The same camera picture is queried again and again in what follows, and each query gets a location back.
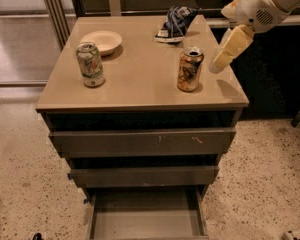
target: silver can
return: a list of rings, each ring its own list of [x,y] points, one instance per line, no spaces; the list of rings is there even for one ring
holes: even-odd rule
[[[177,86],[181,91],[192,92],[199,85],[201,62],[204,55],[198,47],[184,48],[180,55]]]
[[[85,86],[97,87],[105,81],[100,52],[94,43],[81,43],[77,48],[77,60]]]

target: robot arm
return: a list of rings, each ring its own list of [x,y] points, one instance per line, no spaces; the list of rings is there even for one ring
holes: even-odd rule
[[[239,26],[228,30],[210,63],[210,71],[218,73],[237,58],[253,42],[254,33],[267,32],[285,20],[300,0],[234,0],[222,14]]]

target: speckled floor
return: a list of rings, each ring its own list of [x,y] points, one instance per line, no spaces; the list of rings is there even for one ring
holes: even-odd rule
[[[0,240],[83,240],[88,205],[35,111],[40,92],[0,89]],[[202,203],[209,236],[280,239],[300,228],[300,128],[284,119],[240,121],[237,130]]]

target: bowl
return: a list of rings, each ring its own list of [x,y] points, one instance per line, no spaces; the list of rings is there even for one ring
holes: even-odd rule
[[[112,31],[96,31],[85,35],[81,39],[83,42],[93,42],[100,51],[101,56],[111,55],[114,50],[121,44],[121,36]]]

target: cabinet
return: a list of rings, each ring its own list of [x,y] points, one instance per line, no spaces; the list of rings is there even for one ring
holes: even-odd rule
[[[190,187],[202,198],[248,105],[230,67],[209,72],[217,43],[202,15],[176,45],[153,41],[163,22],[162,16],[78,19],[38,101],[49,138],[68,161],[69,177],[92,203],[96,192],[100,200],[107,191],[126,189],[184,196],[175,188]],[[75,50],[85,34],[98,30],[115,31],[123,42],[103,58],[106,82],[87,88]],[[176,86],[177,73],[180,53],[190,45],[202,48],[205,59],[199,88],[184,93]]]

